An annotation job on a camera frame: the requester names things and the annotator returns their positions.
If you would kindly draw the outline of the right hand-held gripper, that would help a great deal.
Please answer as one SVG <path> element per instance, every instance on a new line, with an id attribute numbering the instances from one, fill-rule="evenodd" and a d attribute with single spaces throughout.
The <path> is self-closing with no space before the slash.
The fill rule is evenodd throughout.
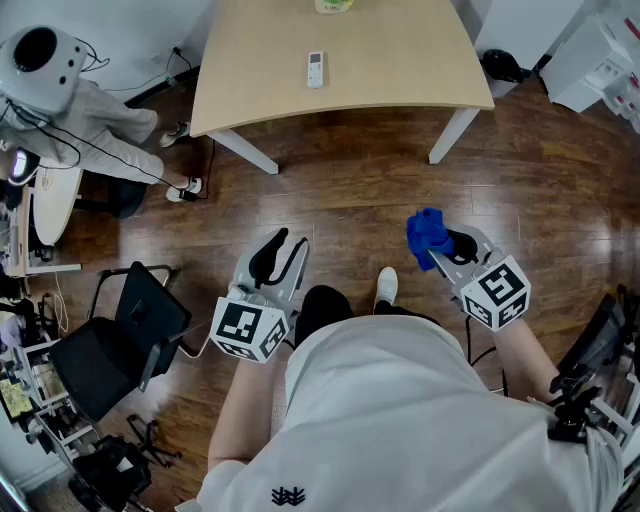
<path id="1" fill-rule="evenodd" d="M 503 253 L 480 229 L 447 227 L 451 254 L 429 249 L 440 274 L 452 285 L 460 309 L 493 332 L 527 311 L 531 284 L 513 256 Z"/>

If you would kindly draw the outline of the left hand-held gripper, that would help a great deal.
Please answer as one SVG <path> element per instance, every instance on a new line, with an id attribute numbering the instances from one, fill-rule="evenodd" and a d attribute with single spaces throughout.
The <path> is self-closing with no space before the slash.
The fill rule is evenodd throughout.
<path id="1" fill-rule="evenodd" d="M 297 311 L 291 301 L 300 289 L 310 245 L 303 237 L 272 279 L 288 234 L 288 228 L 279 228 L 254 238 L 236 263 L 227 295 L 218 298 L 209 339 L 227 355 L 264 364 L 294 328 Z M 262 285 L 270 287 L 256 290 Z"/>

